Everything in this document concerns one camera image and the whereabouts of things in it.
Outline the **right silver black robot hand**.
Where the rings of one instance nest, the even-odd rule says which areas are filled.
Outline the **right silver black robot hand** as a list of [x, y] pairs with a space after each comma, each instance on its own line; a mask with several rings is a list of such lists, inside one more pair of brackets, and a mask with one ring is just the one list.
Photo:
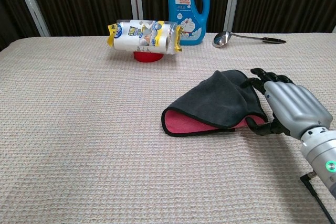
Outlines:
[[305, 87], [294, 84], [285, 75], [251, 69], [257, 77], [246, 79], [241, 88], [253, 87], [265, 96], [274, 119], [263, 125], [246, 117], [248, 127], [257, 135], [285, 134], [297, 140], [314, 128], [328, 130], [333, 120], [330, 112]]

